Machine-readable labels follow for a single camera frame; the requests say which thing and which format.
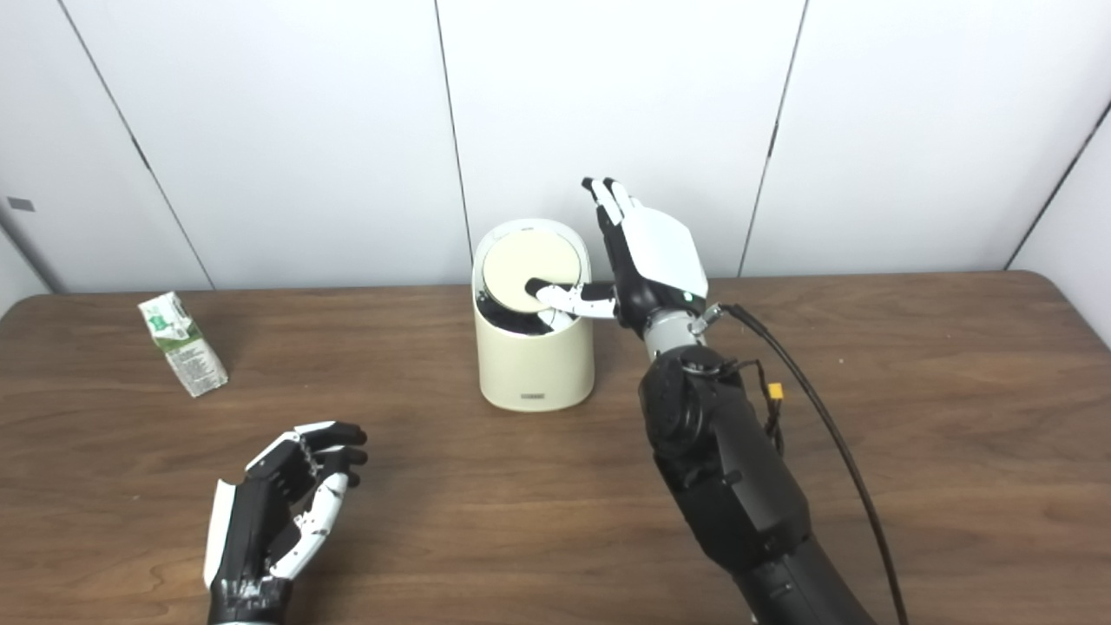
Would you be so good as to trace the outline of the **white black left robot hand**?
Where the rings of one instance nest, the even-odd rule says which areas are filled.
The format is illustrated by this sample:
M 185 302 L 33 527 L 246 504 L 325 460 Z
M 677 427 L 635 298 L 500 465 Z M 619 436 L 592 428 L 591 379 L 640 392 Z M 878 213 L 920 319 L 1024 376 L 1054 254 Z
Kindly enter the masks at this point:
M 366 460 L 357 424 L 298 424 L 247 463 L 242 482 L 218 480 L 202 569 L 209 624 L 286 624 L 296 578 L 331 535 Z

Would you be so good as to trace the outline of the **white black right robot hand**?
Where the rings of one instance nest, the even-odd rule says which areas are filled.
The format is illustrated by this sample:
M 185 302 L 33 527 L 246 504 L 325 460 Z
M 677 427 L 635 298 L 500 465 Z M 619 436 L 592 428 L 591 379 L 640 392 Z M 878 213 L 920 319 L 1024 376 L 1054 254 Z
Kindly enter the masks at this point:
M 581 187 L 595 203 L 611 280 L 529 278 L 526 293 L 570 315 L 613 319 L 642 341 L 648 341 L 655 320 L 667 313 L 701 316 L 709 280 L 690 229 L 663 211 L 644 206 L 614 178 L 585 177 Z

